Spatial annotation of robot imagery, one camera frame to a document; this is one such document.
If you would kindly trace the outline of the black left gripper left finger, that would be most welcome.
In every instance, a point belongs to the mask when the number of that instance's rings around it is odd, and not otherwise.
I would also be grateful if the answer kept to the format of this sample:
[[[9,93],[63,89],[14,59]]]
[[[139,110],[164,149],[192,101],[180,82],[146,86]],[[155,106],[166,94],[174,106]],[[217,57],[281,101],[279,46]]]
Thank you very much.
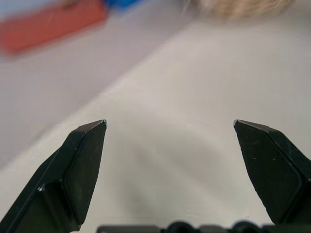
[[[72,131],[35,171],[0,222],[0,231],[79,231],[99,175],[106,129],[106,120],[99,120]]]

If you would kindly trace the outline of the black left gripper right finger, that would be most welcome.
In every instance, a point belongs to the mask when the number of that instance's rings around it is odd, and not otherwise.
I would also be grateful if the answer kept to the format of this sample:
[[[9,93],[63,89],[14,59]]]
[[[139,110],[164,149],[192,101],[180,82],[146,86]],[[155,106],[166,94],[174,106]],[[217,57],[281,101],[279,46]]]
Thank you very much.
[[[311,161],[282,132],[236,120],[250,181],[274,224],[311,222]]]

